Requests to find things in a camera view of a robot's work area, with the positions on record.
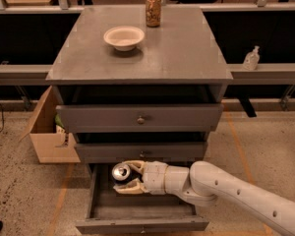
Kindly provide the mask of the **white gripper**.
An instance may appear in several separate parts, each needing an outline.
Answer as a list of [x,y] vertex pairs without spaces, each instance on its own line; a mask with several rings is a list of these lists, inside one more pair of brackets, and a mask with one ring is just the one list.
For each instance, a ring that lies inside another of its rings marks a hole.
[[165,173],[168,165],[154,161],[126,160],[125,163],[142,176],[143,182],[136,178],[124,185],[115,185],[113,189],[122,195],[139,195],[149,192],[152,195],[165,195]]

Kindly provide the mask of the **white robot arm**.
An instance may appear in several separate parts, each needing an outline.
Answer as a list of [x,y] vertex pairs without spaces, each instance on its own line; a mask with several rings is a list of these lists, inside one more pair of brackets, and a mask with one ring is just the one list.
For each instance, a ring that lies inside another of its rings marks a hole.
[[245,209],[282,236],[295,236],[295,203],[227,173],[196,161],[189,167],[164,162],[128,160],[111,170],[114,189],[122,195],[174,195],[182,201],[208,207],[217,198]]

